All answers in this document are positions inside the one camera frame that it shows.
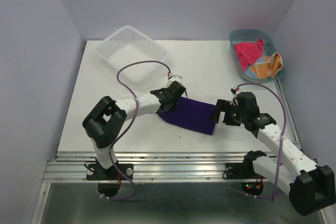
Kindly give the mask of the purple towel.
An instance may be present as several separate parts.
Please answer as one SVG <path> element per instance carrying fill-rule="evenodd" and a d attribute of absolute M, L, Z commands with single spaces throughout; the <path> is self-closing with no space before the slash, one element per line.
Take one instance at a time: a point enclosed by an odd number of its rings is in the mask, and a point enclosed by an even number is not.
<path fill-rule="evenodd" d="M 168 124 L 206 135 L 213 135 L 215 122 L 209 119 L 215 105 L 180 97 L 174 110 L 161 112 L 158 116 Z"/>

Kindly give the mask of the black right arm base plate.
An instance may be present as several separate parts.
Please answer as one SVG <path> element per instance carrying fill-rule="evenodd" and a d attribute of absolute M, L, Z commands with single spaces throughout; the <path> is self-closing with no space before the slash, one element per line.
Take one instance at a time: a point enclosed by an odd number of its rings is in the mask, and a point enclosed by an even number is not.
<path fill-rule="evenodd" d="M 246 168 L 243 163 L 225 163 L 223 178 L 234 179 L 261 179 L 262 176 L 254 172 L 252 168 Z"/>

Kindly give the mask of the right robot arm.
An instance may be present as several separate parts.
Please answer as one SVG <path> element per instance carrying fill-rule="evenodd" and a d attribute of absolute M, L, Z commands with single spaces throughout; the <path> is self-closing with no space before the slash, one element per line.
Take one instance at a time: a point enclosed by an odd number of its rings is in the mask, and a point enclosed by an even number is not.
<path fill-rule="evenodd" d="M 263 151 L 249 151 L 241 163 L 226 165 L 225 179 L 263 177 L 284 192 L 302 216 L 335 204 L 333 170 L 308 158 L 282 135 L 276 120 L 268 113 L 260 112 L 253 93 L 237 93 L 231 101 L 217 100 L 211 120 L 218 123 L 221 113 L 224 113 L 224 124 L 243 125 L 278 158 L 273 161 Z"/>

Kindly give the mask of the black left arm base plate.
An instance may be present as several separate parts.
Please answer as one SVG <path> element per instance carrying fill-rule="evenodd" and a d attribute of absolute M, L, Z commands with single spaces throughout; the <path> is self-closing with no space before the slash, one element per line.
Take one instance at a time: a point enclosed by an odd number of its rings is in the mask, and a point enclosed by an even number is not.
<path fill-rule="evenodd" d="M 117 167 L 120 171 L 122 171 L 127 178 L 133 179 L 133 164 L 119 164 L 117 163 Z M 112 166 L 109 169 L 104 169 L 99 163 L 85 163 L 85 168 L 87 169 L 86 180 L 88 181 L 100 181 L 100 180 L 117 180 L 120 178 L 121 180 L 126 180 L 122 176 L 118 175 L 118 171 Z"/>

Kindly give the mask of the pink towel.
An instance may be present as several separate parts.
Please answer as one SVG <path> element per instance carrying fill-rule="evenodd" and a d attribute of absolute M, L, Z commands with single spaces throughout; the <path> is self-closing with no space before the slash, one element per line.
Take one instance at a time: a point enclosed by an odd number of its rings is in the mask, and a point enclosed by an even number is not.
<path fill-rule="evenodd" d="M 234 44 L 234 50 L 242 71 L 253 65 L 262 55 L 264 42 L 262 39 L 256 42 L 241 42 Z"/>

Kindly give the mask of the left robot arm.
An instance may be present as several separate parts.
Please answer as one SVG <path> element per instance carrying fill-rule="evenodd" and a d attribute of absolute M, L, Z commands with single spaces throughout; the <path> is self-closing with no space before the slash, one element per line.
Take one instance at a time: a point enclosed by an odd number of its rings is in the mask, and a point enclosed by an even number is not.
<path fill-rule="evenodd" d="M 99 173 L 106 179 L 113 178 L 117 172 L 117 158 L 113 145 L 121 135 L 120 131 L 128 120 L 147 114 L 160 114 L 176 109 L 179 98 L 186 87 L 173 81 L 169 86 L 152 90 L 138 98 L 114 100 L 105 96 L 95 105 L 82 122 L 87 136 L 91 139 Z"/>

